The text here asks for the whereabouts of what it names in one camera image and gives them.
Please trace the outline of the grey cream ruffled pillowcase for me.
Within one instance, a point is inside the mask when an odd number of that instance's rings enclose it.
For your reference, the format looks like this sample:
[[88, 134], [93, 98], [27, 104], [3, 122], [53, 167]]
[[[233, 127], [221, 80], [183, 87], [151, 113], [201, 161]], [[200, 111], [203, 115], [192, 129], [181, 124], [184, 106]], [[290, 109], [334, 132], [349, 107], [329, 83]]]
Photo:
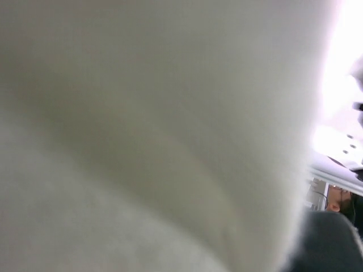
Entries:
[[347, 1], [2, 1], [2, 271], [361, 271], [305, 208]]

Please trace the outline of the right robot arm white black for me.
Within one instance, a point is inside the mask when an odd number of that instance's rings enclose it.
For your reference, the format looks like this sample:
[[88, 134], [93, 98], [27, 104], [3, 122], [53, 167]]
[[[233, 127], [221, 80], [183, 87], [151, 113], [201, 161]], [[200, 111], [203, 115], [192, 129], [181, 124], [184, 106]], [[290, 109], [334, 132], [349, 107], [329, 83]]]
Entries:
[[362, 181], [362, 57], [338, 89], [338, 107], [316, 131], [315, 150]]

